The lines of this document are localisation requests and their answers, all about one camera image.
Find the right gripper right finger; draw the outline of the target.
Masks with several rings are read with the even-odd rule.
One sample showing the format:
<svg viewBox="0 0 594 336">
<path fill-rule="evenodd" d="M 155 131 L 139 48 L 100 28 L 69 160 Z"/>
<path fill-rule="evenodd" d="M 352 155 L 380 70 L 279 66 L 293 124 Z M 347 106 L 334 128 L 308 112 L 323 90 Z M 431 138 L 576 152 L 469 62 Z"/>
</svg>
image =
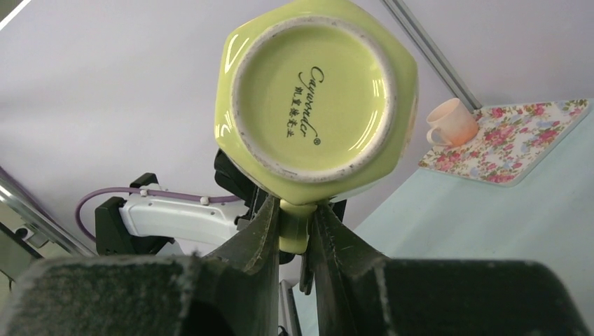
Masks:
<svg viewBox="0 0 594 336">
<path fill-rule="evenodd" d="M 588 335 L 559 278 L 524 260 L 389 258 L 314 212 L 308 268 L 320 335 Z"/>
</svg>

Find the pink ceramic mug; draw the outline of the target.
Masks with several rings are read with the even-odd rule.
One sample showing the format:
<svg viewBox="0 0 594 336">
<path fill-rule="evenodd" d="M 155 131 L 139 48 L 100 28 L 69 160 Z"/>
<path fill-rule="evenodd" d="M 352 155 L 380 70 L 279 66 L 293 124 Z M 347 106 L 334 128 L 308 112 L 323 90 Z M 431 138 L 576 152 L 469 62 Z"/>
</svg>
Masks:
<svg viewBox="0 0 594 336">
<path fill-rule="evenodd" d="M 430 126 L 427 141 L 433 146 L 456 147 L 466 144 L 478 134 L 478 123 L 458 98 L 437 106 L 426 118 Z"/>
</svg>

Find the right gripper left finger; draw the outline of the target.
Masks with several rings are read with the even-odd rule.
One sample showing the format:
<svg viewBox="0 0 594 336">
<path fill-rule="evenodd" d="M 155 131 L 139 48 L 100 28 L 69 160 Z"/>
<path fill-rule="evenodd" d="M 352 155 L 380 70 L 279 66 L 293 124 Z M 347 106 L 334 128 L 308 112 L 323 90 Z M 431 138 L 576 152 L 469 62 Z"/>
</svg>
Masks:
<svg viewBox="0 0 594 336">
<path fill-rule="evenodd" d="M 276 335 L 279 200 L 201 256 L 44 259 L 16 282 L 2 335 Z"/>
</svg>

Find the yellow ceramic mug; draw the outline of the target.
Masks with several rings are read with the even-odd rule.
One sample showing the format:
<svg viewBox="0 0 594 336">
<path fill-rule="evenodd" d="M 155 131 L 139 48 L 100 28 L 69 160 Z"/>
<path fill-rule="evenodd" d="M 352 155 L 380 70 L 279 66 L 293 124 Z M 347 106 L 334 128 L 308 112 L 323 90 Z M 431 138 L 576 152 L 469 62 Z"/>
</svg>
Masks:
<svg viewBox="0 0 594 336">
<path fill-rule="evenodd" d="M 214 137 L 280 200 L 282 251 L 305 252 L 319 204 L 394 171 L 413 133 L 418 81 L 411 53 L 351 1 L 292 1 L 230 33 Z"/>
</svg>

